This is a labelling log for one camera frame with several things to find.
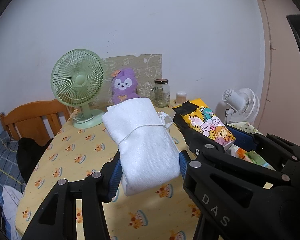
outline green desk fan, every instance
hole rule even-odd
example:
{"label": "green desk fan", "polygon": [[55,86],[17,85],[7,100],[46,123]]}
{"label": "green desk fan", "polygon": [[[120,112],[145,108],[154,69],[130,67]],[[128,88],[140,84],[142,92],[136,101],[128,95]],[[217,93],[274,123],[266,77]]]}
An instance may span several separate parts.
{"label": "green desk fan", "polygon": [[74,49],[55,64],[51,74],[51,88],[55,97],[66,106],[82,108],[74,117],[74,127],[85,129],[102,123],[104,112],[89,107],[89,102],[98,95],[102,82],[101,59],[92,51]]}

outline plush bunny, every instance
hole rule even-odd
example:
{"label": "plush bunny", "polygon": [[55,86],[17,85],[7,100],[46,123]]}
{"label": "plush bunny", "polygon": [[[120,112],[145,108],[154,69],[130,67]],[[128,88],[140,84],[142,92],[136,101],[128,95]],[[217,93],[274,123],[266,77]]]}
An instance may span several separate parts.
{"label": "plush bunny", "polygon": [[132,68],[124,68],[118,70],[116,72],[113,72],[112,76],[112,102],[115,105],[127,99],[140,97],[136,94],[138,82]]}

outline fan base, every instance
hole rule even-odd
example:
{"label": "fan base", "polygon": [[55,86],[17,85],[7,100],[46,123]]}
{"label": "fan base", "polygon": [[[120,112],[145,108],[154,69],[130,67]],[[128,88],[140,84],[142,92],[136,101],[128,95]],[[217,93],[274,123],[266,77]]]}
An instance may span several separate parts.
{"label": "fan base", "polygon": [[104,114],[103,111],[99,109],[92,109],[91,114],[93,114],[93,118],[91,120],[83,123],[78,123],[76,120],[73,120],[73,126],[78,129],[87,129],[102,123],[101,116]]}

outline white fabric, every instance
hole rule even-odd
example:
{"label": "white fabric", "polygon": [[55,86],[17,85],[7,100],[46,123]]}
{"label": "white fabric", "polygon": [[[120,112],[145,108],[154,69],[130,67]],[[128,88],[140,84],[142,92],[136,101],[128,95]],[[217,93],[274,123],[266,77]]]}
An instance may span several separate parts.
{"label": "white fabric", "polygon": [[22,194],[10,186],[3,186],[2,189],[2,199],[3,206],[2,210],[7,219],[7,222],[10,224],[11,231],[11,240],[21,240],[21,236],[16,230],[16,214],[21,199]]}
{"label": "white fabric", "polygon": [[119,147],[122,187],[130,196],[179,176],[179,150],[167,132],[172,119],[154,109],[149,98],[108,107],[102,121]]}

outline jar lid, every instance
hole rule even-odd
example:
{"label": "jar lid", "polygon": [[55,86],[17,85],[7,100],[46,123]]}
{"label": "jar lid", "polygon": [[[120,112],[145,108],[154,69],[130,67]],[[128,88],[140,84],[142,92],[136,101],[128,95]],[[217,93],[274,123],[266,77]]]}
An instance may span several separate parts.
{"label": "jar lid", "polygon": [[187,95],[187,93],[185,91],[178,91],[177,92],[177,96],[179,97],[185,97]]}
{"label": "jar lid", "polygon": [[169,82],[168,79],[162,79],[162,78],[154,80],[155,84],[168,84],[168,82]]}

